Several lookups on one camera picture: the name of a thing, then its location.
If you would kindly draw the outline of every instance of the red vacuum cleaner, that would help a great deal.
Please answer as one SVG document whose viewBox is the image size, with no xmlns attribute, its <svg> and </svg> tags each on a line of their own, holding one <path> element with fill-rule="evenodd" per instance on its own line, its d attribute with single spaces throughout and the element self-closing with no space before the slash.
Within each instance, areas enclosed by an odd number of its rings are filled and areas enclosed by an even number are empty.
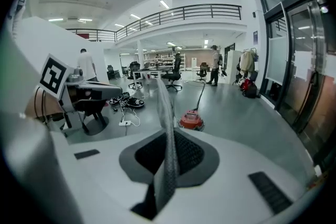
<svg viewBox="0 0 336 224">
<path fill-rule="evenodd" d="M 201 97 L 204 91 L 204 87 L 205 87 L 205 83 L 203 85 L 201 95 L 199 96 L 197 107 L 193 110 L 188 110 L 187 112 L 184 113 L 184 115 L 182 115 L 182 117 L 178 121 L 179 127 L 196 130 L 196 131 L 203 130 L 204 121 L 201 119 L 201 117 L 198 114 L 198 105 L 200 104 L 200 100 L 201 100 Z"/>
</svg>

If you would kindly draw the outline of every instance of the vacuum cord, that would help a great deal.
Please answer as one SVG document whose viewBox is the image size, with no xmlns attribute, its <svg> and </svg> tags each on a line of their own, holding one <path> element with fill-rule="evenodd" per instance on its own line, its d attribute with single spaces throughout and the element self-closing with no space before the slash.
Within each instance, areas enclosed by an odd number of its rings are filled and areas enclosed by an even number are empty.
<svg viewBox="0 0 336 224">
<path fill-rule="evenodd" d="M 198 102 L 197 102 L 197 106 L 196 106 L 195 109 L 193 109 L 193 111 L 197 111 L 197 110 L 198 110 L 198 106 L 200 105 L 200 100 L 201 100 L 201 97 L 202 97 L 204 88 L 205 88 L 205 83 L 203 83 L 203 89 L 202 89 L 202 92 L 201 92 L 201 94 L 199 95 L 199 99 L 198 99 Z"/>
</svg>

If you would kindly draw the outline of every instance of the backpack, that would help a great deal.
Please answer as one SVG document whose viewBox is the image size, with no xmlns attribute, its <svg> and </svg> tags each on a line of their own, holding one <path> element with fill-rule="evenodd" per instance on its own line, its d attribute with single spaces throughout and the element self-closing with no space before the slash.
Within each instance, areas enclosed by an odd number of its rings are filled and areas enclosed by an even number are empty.
<svg viewBox="0 0 336 224">
<path fill-rule="evenodd" d="M 221 66 L 223 64 L 223 56 L 220 54 L 218 59 L 218 65 Z"/>
</svg>

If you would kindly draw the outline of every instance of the black chair base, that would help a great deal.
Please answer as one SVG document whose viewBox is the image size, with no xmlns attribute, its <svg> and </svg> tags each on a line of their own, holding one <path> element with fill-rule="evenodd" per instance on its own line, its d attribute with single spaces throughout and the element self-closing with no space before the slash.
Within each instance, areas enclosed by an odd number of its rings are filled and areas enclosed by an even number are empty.
<svg viewBox="0 0 336 224">
<path fill-rule="evenodd" d="M 142 87 L 142 82 L 137 81 L 137 84 L 140 85 L 140 86 Z M 129 88 L 129 89 L 131 88 L 130 85 L 132 85 L 132 89 L 135 89 L 135 84 L 134 84 L 134 82 L 131 83 L 131 84 L 128 84 L 128 88 Z"/>
<path fill-rule="evenodd" d="M 169 89 L 169 88 L 174 88 L 175 91 L 177 91 L 177 92 L 179 92 L 179 91 L 182 90 L 182 86 L 181 86 L 181 85 L 175 85 L 175 84 L 168 84 L 168 85 L 166 85 L 166 88 L 167 88 L 167 89 Z"/>
</svg>

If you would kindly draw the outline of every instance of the power strip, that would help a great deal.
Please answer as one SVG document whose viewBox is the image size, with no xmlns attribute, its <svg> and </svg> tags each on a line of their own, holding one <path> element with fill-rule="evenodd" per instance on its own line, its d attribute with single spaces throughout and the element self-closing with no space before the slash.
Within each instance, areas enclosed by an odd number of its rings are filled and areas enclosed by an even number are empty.
<svg viewBox="0 0 336 224">
<path fill-rule="evenodd" d="M 129 126 L 131 125 L 131 121 L 122 121 L 122 122 L 119 122 L 119 126 Z"/>
</svg>

